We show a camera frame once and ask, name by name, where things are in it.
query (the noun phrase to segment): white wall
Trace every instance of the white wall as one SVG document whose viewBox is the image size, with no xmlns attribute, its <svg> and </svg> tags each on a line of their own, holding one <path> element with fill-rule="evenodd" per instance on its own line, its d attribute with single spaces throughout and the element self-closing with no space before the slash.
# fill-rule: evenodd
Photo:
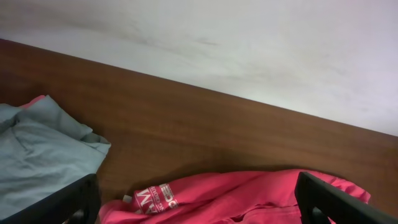
<svg viewBox="0 0 398 224">
<path fill-rule="evenodd" d="M 0 37 L 398 136 L 397 12 L 396 0 L 1 0 Z"/>
</svg>

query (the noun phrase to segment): brown wooden surface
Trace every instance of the brown wooden surface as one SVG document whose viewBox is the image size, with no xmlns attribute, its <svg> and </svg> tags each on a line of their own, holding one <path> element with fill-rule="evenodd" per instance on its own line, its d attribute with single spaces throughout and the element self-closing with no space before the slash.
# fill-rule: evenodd
<svg viewBox="0 0 398 224">
<path fill-rule="evenodd" d="M 0 40 L 0 102 L 40 94 L 112 143 L 104 201 L 201 172 L 304 167 L 398 216 L 397 137 Z"/>
</svg>

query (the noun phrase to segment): clothing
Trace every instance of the clothing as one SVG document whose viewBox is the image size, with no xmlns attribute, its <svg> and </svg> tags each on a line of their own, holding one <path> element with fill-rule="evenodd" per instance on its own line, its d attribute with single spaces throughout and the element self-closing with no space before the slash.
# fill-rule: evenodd
<svg viewBox="0 0 398 224">
<path fill-rule="evenodd" d="M 49 96 L 24 108 L 0 104 L 0 219 L 95 173 L 111 146 Z"/>
<path fill-rule="evenodd" d="M 207 173 L 137 190 L 129 201 L 111 201 L 99 211 L 102 224 L 281 223 L 299 224 L 294 196 L 299 172 Z M 347 180 L 307 171 L 362 202 L 370 195 Z"/>
</svg>

